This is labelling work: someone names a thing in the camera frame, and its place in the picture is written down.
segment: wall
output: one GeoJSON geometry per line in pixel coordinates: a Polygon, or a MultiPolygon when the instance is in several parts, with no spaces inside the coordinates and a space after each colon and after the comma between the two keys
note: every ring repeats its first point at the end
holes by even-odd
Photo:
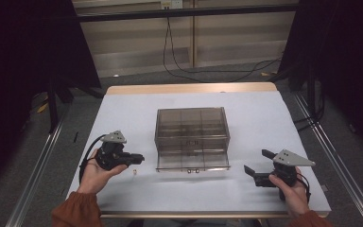
{"type": "MultiPolygon", "coordinates": [[[[295,0],[184,0],[186,8],[297,3],[295,0]]],[[[152,0],[73,0],[78,14],[155,10],[152,0]]],[[[174,52],[181,67],[275,59],[285,49],[294,12],[171,18],[174,52]]],[[[82,23],[100,77],[162,71],[167,20],[82,23]]],[[[170,39],[165,63],[175,69],[170,39]]]]}

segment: acrylic drawer organizer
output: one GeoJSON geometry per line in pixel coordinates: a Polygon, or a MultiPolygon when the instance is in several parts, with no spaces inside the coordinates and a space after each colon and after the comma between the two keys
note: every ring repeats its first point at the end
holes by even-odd
{"type": "Polygon", "coordinates": [[[228,170],[229,141],[223,107],[158,110],[157,171],[228,170]]]}

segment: person's right hand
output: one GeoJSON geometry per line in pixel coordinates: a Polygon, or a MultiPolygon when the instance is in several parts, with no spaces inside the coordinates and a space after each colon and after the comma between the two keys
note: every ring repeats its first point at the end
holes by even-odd
{"type": "Polygon", "coordinates": [[[289,187],[282,179],[272,174],[269,175],[269,180],[285,194],[287,212],[292,218],[297,218],[310,211],[305,194],[305,187],[302,183],[296,182],[292,187],[289,187]]]}

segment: hand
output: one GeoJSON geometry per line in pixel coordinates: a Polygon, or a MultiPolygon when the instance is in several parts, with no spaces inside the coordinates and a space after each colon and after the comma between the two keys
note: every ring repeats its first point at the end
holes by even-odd
{"type": "MultiPolygon", "coordinates": [[[[96,152],[97,149],[94,150],[91,157],[95,157],[96,152]]],[[[96,194],[104,188],[111,177],[123,172],[126,168],[128,168],[128,166],[120,165],[108,171],[101,168],[96,162],[96,159],[91,159],[85,167],[84,175],[81,179],[81,184],[78,187],[77,192],[96,194]]]]}
{"type": "Polygon", "coordinates": [[[305,187],[302,183],[296,182],[292,187],[289,187],[284,181],[282,181],[282,179],[272,174],[269,175],[269,180],[279,187],[285,194],[287,211],[292,218],[297,218],[310,210],[305,194],[305,187]]]}

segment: person's left hand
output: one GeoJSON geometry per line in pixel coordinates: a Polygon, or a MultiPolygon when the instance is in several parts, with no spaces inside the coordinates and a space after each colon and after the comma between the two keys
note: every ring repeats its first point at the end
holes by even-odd
{"type": "MultiPolygon", "coordinates": [[[[96,153],[97,149],[94,150],[91,157],[95,157],[96,153]]],[[[96,162],[96,159],[91,159],[85,167],[84,175],[81,179],[81,184],[78,187],[77,192],[84,194],[96,194],[104,188],[111,177],[123,172],[126,168],[128,168],[128,166],[120,165],[108,171],[101,168],[96,162]]]]}

